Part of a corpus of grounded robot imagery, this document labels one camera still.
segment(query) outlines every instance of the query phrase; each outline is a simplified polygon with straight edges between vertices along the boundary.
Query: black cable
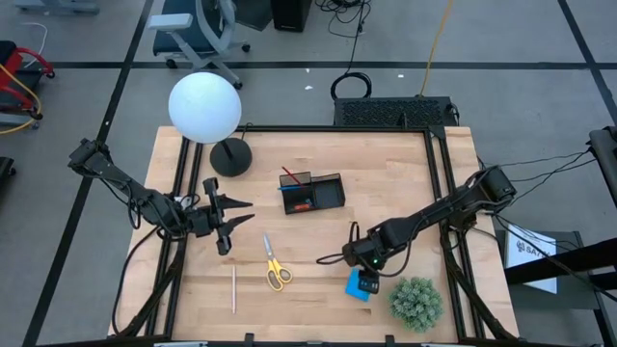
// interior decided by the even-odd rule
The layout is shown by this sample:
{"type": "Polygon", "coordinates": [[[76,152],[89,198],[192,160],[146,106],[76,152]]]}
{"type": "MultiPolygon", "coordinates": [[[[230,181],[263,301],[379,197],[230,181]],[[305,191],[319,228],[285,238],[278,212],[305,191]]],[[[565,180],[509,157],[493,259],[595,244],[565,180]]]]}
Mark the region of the black cable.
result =
{"type": "Polygon", "coordinates": [[[242,137],[240,138],[240,140],[244,141],[244,135],[246,135],[247,130],[249,130],[249,126],[255,126],[253,123],[251,123],[250,121],[246,124],[244,124],[244,130],[242,131],[242,137]]]}
{"type": "MultiPolygon", "coordinates": [[[[582,166],[585,166],[585,165],[587,165],[587,164],[589,164],[589,163],[593,163],[593,162],[595,162],[595,161],[596,161],[596,159],[591,159],[591,160],[588,160],[588,161],[586,161],[586,162],[584,162],[584,163],[582,163],[582,164],[574,165],[574,166],[572,166],[572,167],[570,167],[570,168],[567,168],[567,169],[558,170],[558,171],[556,172],[556,174],[557,174],[557,173],[564,173],[564,172],[566,172],[566,171],[573,170],[573,169],[577,169],[577,168],[580,168],[580,167],[582,167],[582,166]]],[[[550,173],[540,173],[540,174],[535,175],[535,176],[530,177],[530,178],[510,179],[510,182],[527,182],[527,181],[531,181],[531,180],[534,180],[534,179],[540,178],[540,177],[542,177],[543,175],[547,175],[547,174],[550,174],[550,173]]]]}
{"type": "Polygon", "coordinates": [[[366,14],[364,14],[361,17],[361,24],[364,25],[364,22],[366,21],[366,19],[368,18],[368,15],[372,11],[372,7],[370,6],[371,1],[372,0],[352,0],[352,1],[323,0],[321,3],[319,3],[317,0],[315,0],[314,2],[315,2],[315,6],[317,6],[319,10],[321,10],[322,12],[334,13],[332,18],[330,19],[330,22],[328,23],[328,32],[330,34],[341,37],[341,38],[354,39],[355,36],[340,34],[332,30],[332,24],[334,23],[335,19],[341,24],[349,24],[353,22],[354,20],[356,20],[356,18],[358,18],[359,15],[361,15],[362,7],[367,6],[368,11],[366,12],[366,14]],[[347,13],[349,9],[354,8],[354,7],[361,7],[361,8],[358,9],[356,14],[354,14],[354,16],[352,16],[350,19],[342,19],[340,17],[341,14],[347,13]]]}
{"type": "Polygon", "coordinates": [[[569,275],[571,275],[572,277],[576,278],[577,280],[580,280],[581,282],[585,283],[586,285],[590,286],[591,288],[593,288],[594,290],[604,294],[606,296],[606,298],[614,301],[617,303],[617,297],[613,296],[612,294],[608,293],[607,291],[605,291],[604,289],[598,287],[596,284],[592,283],[591,281],[587,280],[586,278],[584,278],[583,276],[575,273],[572,269],[570,269],[569,267],[567,267],[566,265],[564,265],[563,263],[561,263],[559,260],[553,258],[551,255],[547,254],[546,252],[542,251],[542,249],[540,249],[538,246],[534,245],[532,242],[529,242],[528,240],[524,239],[522,236],[520,236],[519,234],[517,234],[516,232],[512,231],[509,227],[505,226],[503,224],[503,222],[501,221],[500,218],[503,218],[499,215],[495,215],[497,221],[501,224],[501,226],[506,229],[508,232],[510,232],[511,234],[513,234],[514,236],[518,237],[519,239],[523,240],[527,245],[531,246],[534,250],[536,250],[538,253],[540,253],[541,255],[544,256],[544,258],[548,261],[550,261],[551,263],[553,263],[555,266],[557,266],[558,268],[560,268],[561,270],[565,271],[566,273],[568,273],[569,275]]]}
{"type": "MultiPolygon", "coordinates": [[[[358,222],[356,221],[352,222],[351,226],[349,227],[349,242],[354,241],[354,231],[356,232],[356,240],[360,240],[360,226],[358,225],[358,222]]],[[[332,265],[332,264],[338,263],[339,261],[343,259],[344,259],[343,254],[330,254],[330,255],[322,256],[315,261],[319,265],[332,265]]]]}
{"type": "Polygon", "coordinates": [[[456,106],[456,104],[454,102],[450,101],[450,105],[449,105],[453,112],[452,112],[452,116],[454,116],[454,121],[456,121],[456,126],[461,126],[461,114],[459,113],[459,108],[458,106],[456,106]]]}
{"type": "Polygon", "coordinates": [[[98,175],[91,175],[91,174],[82,174],[82,175],[85,177],[89,177],[89,178],[99,179],[105,185],[105,187],[107,187],[107,189],[109,189],[109,191],[114,195],[114,198],[116,198],[118,201],[120,201],[122,204],[124,204],[127,207],[128,221],[133,227],[133,229],[138,229],[141,227],[142,225],[141,209],[139,205],[137,204],[137,202],[133,199],[133,190],[131,189],[130,185],[126,184],[127,182],[119,180],[119,179],[103,178],[102,176],[98,176],[98,175]],[[107,182],[107,180],[111,180],[111,181],[123,184],[126,187],[126,190],[128,190],[128,200],[124,201],[116,193],[114,188],[107,182]]]}
{"type": "Polygon", "coordinates": [[[360,35],[360,32],[362,30],[362,13],[364,11],[364,6],[368,5],[368,2],[370,2],[370,0],[362,0],[362,4],[360,5],[360,10],[359,10],[360,19],[358,20],[358,27],[356,29],[356,35],[354,36],[354,47],[352,48],[352,51],[351,51],[351,59],[349,60],[349,64],[347,66],[347,70],[345,71],[345,73],[343,73],[340,77],[336,78],[336,80],[333,82],[332,86],[330,87],[330,97],[332,98],[332,100],[338,99],[338,96],[336,95],[336,86],[338,86],[338,83],[350,77],[358,78],[364,82],[364,84],[366,85],[366,93],[363,96],[364,98],[370,97],[373,94],[373,83],[371,82],[370,77],[368,77],[367,74],[363,72],[349,72],[351,70],[351,66],[354,63],[354,57],[356,56],[356,46],[358,44],[358,36],[360,35]]]}
{"type": "Polygon", "coordinates": [[[120,330],[118,329],[118,324],[116,322],[116,313],[118,310],[118,302],[120,301],[120,296],[122,293],[122,286],[124,285],[124,276],[126,275],[126,269],[128,268],[128,263],[131,261],[133,254],[135,254],[135,251],[137,251],[137,249],[140,246],[142,246],[144,242],[146,242],[150,238],[150,236],[152,236],[152,234],[156,232],[157,229],[159,229],[159,227],[155,227],[154,229],[152,229],[149,233],[146,234],[146,236],[144,236],[144,238],[142,238],[141,240],[139,240],[137,244],[135,244],[135,247],[133,247],[133,249],[128,253],[126,260],[124,261],[124,265],[122,266],[122,272],[120,274],[120,283],[118,284],[118,291],[116,292],[116,300],[114,301],[114,308],[112,311],[112,329],[114,330],[114,333],[116,334],[120,333],[120,330]]]}
{"type": "Polygon", "coordinates": [[[185,237],[185,235],[183,234],[183,230],[181,230],[180,231],[180,236],[177,236],[176,238],[174,238],[174,234],[172,233],[170,228],[167,226],[167,224],[165,224],[165,221],[163,220],[163,216],[161,216],[161,212],[158,211],[158,208],[156,208],[154,203],[152,203],[152,201],[150,201],[150,200],[148,200],[148,204],[150,205],[150,207],[152,207],[152,210],[154,211],[154,214],[156,215],[156,218],[158,218],[158,221],[161,224],[161,227],[165,231],[163,236],[161,236],[161,233],[159,233],[159,231],[157,231],[156,234],[159,237],[161,237],[163,239],[167,238],[167,239],[170,239],[172,241],[179,241],[179,240],[181,240],[181,239],[183,239],[185,237]]]}
{"type": "Polygon", "coordinates": [[[182,199],[180,199],[180,206],[182,205],[182,203],[184,202],[184,200],[191,198],[191,204],[189,204],[185,209],[189,209],[189,208],[193,208],[195,207],[198,203],[200,203],[201,201],[201,197],[199,194],[193,194],[193,195],[188,195],[188,196],[184,196],[182,199]]]}
{"type": "Polygon", "coordinates": [[[529,160],[529,161],[523,161],[523,162],[517,162],[517,163],[509,163],[509,164],[498,164],[498,165],[501,166],[502,168],[504,168],[504,167],[515,166],[515,165],[534,164],[534,163],[540,163],[540,162],[550,161],[550,160],[554,160],[554,159],[568,159],[568,158],[571,158],[573,156],[584,154],[584,153],[586,153],[586,151],[584,151],[584,152],[576,152],[576,153],[572,153],[572,154],[568,154],[568,155],[555,155],[555,156],[553,156],[551,158],[542,158],[542,159],[536,159],[536,160],[529,160]]]}
{"type": "Polygon", "coordinates": [[[514,200],[512,200],[512,202],[510,203],[510,206],[513,205],[514,203],[516,203],[516,201],[520,200],[521,198],[523,198],[524,196],[526,196],[527,194],[533,192],[536,188],[540,187],[541,185],[543,185],[547,180],[549,180],[549,178],[551,176],[553,176],[554,174],[559,173],[560,170],[565,169],[567,166],[574,164],[576,162],[576,160],[578,160],[581,156],[585,155],[585,153],[587,153],[589,150],[579,154],[574,160],[569,161],[568,163],[560,166],[559,168],[557,168],[556,170],[550,172],[543,180],[542,182],[534,185],[531,189],[529,189],[528,191],[522,193],[521,195],[519,195],[517,198],[515,198],[514,200]]]}
{"type": "Polygon", "coordinates": [[[486,170],[486,164],[484,164],[484,161],[482,160],[482,158],[480,158],[479,155],[476,155],[475,157],[478,159],[478,162],[480,162],[480,169],[486,170]]]}
{"type": "MultiPolygon", "coordinates": [[[[424,222],[427,221],[427,219],[429,217],[431,217],[434,214],[440,213],[442,210],[447,209],[447,208],[451,208],[451,205],[457,203],[458,201],[462,200],[467,194],[469,194],[478,184],[480,184],[480,182],[484,179],[484,177],[486,177],[487,174],[489,174],[489,172],[493,169],[495,169],[496,167],[492,167],[489,168],[487,171],[485,171],[482,175],[480,175],[478,178],[476,178],[473,183],[471,184],[471,186],[469,187],[469,189],[463,193],[460,197],[458,197],[458,199],[456,199],[455,201],[453,201],[452,203],[450,203],[449,205],[445,205],[442,208],[439,208],[435,211],[433,211],[432,213],[424,216],[423,219],[421,219],[420,221],[418,221],[416,223],[416,225],[414,226],[414,229],[412,230],[412,232],[410,233],[410,238],[407,241],[407,252],[405,254],[405,261],[403,262],[403,265],[401,266],[401,268],[399,270],[397,270],[396,272],[392,273],[392,274],[384,274],[380,271],[375,270],[370,264],[368,264],[364,258],[362,258],[361,256],[358,256],[358,259],[360,260],[362,266],[364,266],[365,269],[367,269],[368,271],[377,274],[380,277],[385,277],[385,278],[393,278],[396,277],[398,275],[400,275],[403,271],[405,271],[405,268],[407,267],[407,264],[409,263],[409,259],[410,259],[410,255],[411,255],[411,249],[412,249],[412,241],[415,238],[415,234],[417,232],[417,230],[420,228],[420,225],[424,222]]],[[[358,227],[358,223],[354,222],[352,223],[351,229],[349,230],[350,232],[350,236],[349,239],[352,240],[352,236],[351,234],[353,233],[354,230],[354,226],[358,227]]],[[[358,229],[356,229],[356,233],[357,233],[357,237],[360,238],[360,231],[358,229]]],[[[334,256],[342,256],[342,254],[331,254],[331,255],[326,255],[323,257],[320,257],[319,259],[317,259],[317,263],[320,265],[331,265],[334,263],[339,262],[340,260],[342,260],[342,258],[339,259],[335,259],[332,261],[324,261],[325,259],[334,257],[334,256]]]]}
{"type": "MultiPolygon", "coordinates": [[[[463,231],[463,236],[462,236],[462,237],[463,237],[463,238],[466,238],[466,237],[467,237],[468,232],[470,232],[471,230],[474,230],[474,231],[477,231],[477,232],[482,233],[482,234],[484,234],[484,235],[487,235],[487,236],[491,237],[492,239],[494,239],[494,240],[495,240],[495,242],[497,242],[497,243],[499,244],[499,240],[497,239],[497,237],[496,237],[496,236],[494,236],[493,234],[491,234],[489,231],[482,230],[482,229],[477,228],[477,227],[471,227],[471,228],[469,228],[469,229],[467,229],[467,230],[463,231]]],[[[450,247],[450,250],[451,250],[451,251],[454,251],[454,250],[456,250],[459,246],[461,246],[461,241],[460,241],[460,240],[459,240],[459,242],[457,242],[457,243],[456,243],[456,245],[454,245],[454,246],[450,247]]]]}
{"type": "Polygon", "coordinates": [[[572,243],[572,242],[570,242],[570,241],[568,241],[568,240],[555,240],[555,242],[554,242],[554,243],[552,243],[551,241],[543,240],[543,239],[541,239],[541,238],[537,237],[536,235],[534,235],[533,233],[527,232],[527,230],[525,230],[525,229],[524,229],[524,227],[521,227],[521,226],[517,225],[516,223],[512,223],[512,222],[511,222],[510,220],[508,220],[507,218],[505,218],[505,217],[503,217],[503,216],[499,216],[499,218],[501,218],[502,220],[506,221],[506,222],[507,222],[507,223],[509,223],[510,225],[517,227],[517,228],[519,229],[519,231],[521,231],[521,232],[522,232],[523,234],[525,234],[527,237],[532,238],[532,239],[534,239],[534,240],[536,240],[536,241],[540,241],[540,242],[547,243],[547,244],[549,244],[549,245],[552,245],[552,246],[558,247],[558,248],[560,248],[560,249],[562,249],[562,250],[564,250],[564,251],[572,251],[572,250],[575,250],[575,249],[577,249],[577,248],[578,248],[578,246],[577,246],[577,245],[575,245],[574,243],[572,243]],[[573,248],[572,248],[572,249],[569,249],[569,248],[563,247],[563,246],[559,245],[559,243],[560,243],[560,242],[562,242],[562,243],[566,243],[566,244],[568,244],[568,245],[572,246],[573,248]]]}
{"type": "Polygon", "coordinates": [[[496,167],[491,167],[489,168],[487,171],[485,171],[481,176],[479,176],[477,179],[475,179],[473,181],[473,183],[471,184],[471,186],[469,187],[469,189],[463,193],[457,200],[453,201],[452,203],[450,203],[449,205],[445,205],[440,209],[437,209],[435,211],[433,211],[432,213],[424,216],[424,218],[420,221],[418,221],[416,223],[416,225],[414,226],[414,229],[412,230],[412,232],[410,233],[410,238],[409,241],[407,242],[407,253],[405,254],[405,261],[403,262],[403,265],[401,266],[401,268],[396,271],[393,274],[384,274],[381,273],[377,270],[375,270],[372,266],[370,266],[370,264],[368,264],[361,256],[358,257],[358,259],[361,261],[362,265],[368,269],[369,271],[381,276],[381,277],[385,277],[385,278],[393,278],[396,277],[398,275],[400,275],[401,273],[403,273],[403,271],[405,270],[405,268],[407,267],[407,264],[409,263],[409,258],[410,258],[410,254],[411,254],[411,248],[412,248],[412,240],[414,240],[414,235],[416,234],[416,231],[419,229],[420,224],[422,222],[425,222],[429,217],[431,217],[434,214],[440,213],[442,210],[447,209],[447,208],[451,208],[452,205],[454,205],[455,203],[457,203],[458,201],[462,200],[467,194],[469,194],[475,187],[477,187],[480,182],[484,179],[484,177],[486,177],[487,174],[489,174],[489,172],[493,169],[495,169],[496,167]]]}

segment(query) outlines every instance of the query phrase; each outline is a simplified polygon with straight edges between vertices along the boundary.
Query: chair wheel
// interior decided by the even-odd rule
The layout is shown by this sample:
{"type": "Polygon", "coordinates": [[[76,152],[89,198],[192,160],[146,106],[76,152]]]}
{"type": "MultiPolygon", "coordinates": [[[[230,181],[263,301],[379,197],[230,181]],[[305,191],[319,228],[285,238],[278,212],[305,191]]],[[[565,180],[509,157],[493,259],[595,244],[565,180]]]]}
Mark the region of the chair wheel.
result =
{"type": "Polygon", "coordinates": [[[168,68],[177,68],[177,64],[175,63],[175,60],[174,60],[174,59],[168,59],[168,60],[165,62],[165,65],[166,65],[168,68]]]}
{"type": "Polygon", "coordinates": [[[28,114],[33,120],[42,120],[42,114],[37,113],[37,109],[28,110],[28,114]]]}

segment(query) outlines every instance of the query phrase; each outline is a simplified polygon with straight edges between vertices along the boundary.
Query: potted succulent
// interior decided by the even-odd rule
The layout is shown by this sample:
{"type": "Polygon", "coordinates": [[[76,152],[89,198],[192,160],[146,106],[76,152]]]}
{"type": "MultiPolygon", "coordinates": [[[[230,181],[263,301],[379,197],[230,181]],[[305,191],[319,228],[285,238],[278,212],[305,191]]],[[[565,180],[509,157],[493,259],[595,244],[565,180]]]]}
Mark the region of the potted succulent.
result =
{"type": "Polygon", "coordinates": [[[426,333],[442,316],[443,300],[431,280],[401,279],[389,294],[389,310],[406,329],[426,333]]]}

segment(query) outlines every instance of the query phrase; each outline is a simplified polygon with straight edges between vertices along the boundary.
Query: pencil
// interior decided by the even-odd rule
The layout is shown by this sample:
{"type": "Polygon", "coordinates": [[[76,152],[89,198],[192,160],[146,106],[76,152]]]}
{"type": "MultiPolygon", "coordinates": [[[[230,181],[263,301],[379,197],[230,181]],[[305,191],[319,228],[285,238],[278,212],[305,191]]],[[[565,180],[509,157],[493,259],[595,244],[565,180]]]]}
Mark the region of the pencil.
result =
{"type": "Polygon", "coordinates": [[[235,314],[235,265],[231,268],[231,312],[235,314]]]}
{"type": "Polygon", "coordinates": [[[298,183],[298,185],[304,187],[304,184],[300,183],[300,181],[298,180],[298,178],[296,178],[295,175],[293,175],[293,173],[291,173],[288,169],[286,169],[285,167],[281,167],[283,170],[285,170],[285,172],[289,175],[289,177],[291,177],[291,179],[293,179],[294,181],[296,181],[296,183],[298,183]]]}

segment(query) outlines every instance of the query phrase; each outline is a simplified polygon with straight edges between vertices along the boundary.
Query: black box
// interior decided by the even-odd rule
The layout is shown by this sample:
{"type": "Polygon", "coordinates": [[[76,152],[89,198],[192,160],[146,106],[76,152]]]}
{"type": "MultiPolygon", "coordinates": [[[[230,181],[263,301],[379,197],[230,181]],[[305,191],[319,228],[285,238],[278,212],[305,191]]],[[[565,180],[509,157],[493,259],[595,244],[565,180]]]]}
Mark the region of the black box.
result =
{"type": "Polygon", "coordinates": [[[453,111],[447,96],[339,98],[335,125],[456,126],[453,111]]]}
{"type": "Polygon", "coordinates": [[[278,30],[305,30],[312,0],[270,0],[274,27],[278,30]]]}
{"type": "Polygon", "coordinates": [[[283,189],[281,193],[285,214],[310,212],[345,205],[345,192],[339,173],[311,177],[310,172],[305,172],[295,173],[294,177],[303,184],[303,188],[284,190],[288,187],[298,187],[298,185],[288,174],[279,177],[283,189]]]}

